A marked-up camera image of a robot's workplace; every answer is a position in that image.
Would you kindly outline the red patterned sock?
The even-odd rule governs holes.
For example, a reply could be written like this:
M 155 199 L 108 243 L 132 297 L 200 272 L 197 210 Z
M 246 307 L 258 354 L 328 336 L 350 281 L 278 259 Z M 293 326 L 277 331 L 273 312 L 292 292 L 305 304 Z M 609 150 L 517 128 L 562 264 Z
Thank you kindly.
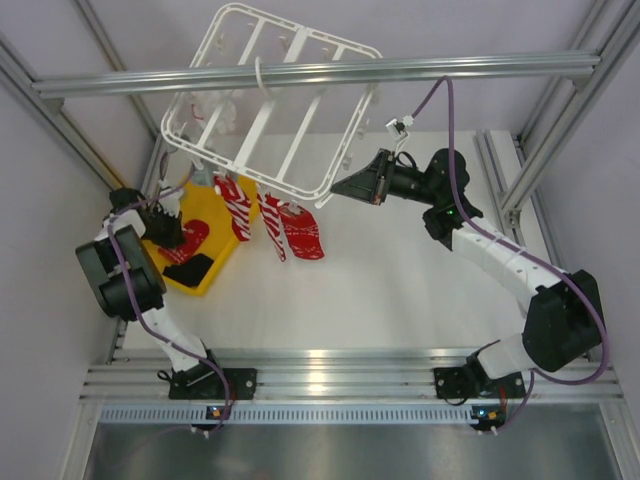
M 204 243 L 210 233 L 207 223 L 193 219 L 182 228 L 184 241 L 173 248 L 158 248 L 159 254 L 174 265 L 182 265 L 190 260 Z

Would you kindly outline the white plastic clip hanger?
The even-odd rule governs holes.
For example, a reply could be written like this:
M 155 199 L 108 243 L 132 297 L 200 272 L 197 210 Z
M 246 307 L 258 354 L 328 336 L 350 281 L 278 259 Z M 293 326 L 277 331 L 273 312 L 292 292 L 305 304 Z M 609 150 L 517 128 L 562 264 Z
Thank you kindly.
M 283 63 L 367 61 L 381 58 L 368 45 L 286 20 L 241 3 L 222 6 L 190 65 L 246 67 L 247 89 L 179 93 L 161 133 L 197 163 L 256 181 L 317 208 L 348 168 L 353 141 L 363 136 L 374 84 L 275 87 L 266 68 Z

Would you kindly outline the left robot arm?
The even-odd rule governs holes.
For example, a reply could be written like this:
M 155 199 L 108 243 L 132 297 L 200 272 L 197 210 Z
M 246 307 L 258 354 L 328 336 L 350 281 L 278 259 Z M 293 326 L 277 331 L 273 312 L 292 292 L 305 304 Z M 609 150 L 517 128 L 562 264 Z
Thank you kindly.
M 232 390 L 225 372 L 204 342 L 174 318 L 161 273 L 143 246 L 145 239 L 169 248 L 184 242 L 179 190 L 147 199 L 135 189 L 120 188 L 109 199 L 112 210 L 100 232 L 75 250 L 99 306 L 110 318 L 139 323 L 160 346 L 171 369 L 158 377 L 169 383 L 170 398 L 229 404 Z

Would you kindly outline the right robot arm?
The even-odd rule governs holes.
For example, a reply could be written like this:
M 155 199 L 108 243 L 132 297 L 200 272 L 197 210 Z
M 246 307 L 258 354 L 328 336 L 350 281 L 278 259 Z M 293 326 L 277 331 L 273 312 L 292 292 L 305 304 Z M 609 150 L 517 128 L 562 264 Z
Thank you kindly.
M 430 237 L 481 268 L 523 307 L 522 332 L 492 342 L 458 367 L 435 370 L 438 398 L 461 405 L 501 397 L 523 372 L 557 372 L 604 345 L 598 285 L 584 270 L 548 265 L 500 234 L 466 198 L 470 177 L 457 150 L 438 150 L 425 170 L 381 149 L 362 170 L 336 182 L 331 193 L 371 205 L 390 197 L 428 205 L 422 219 Z

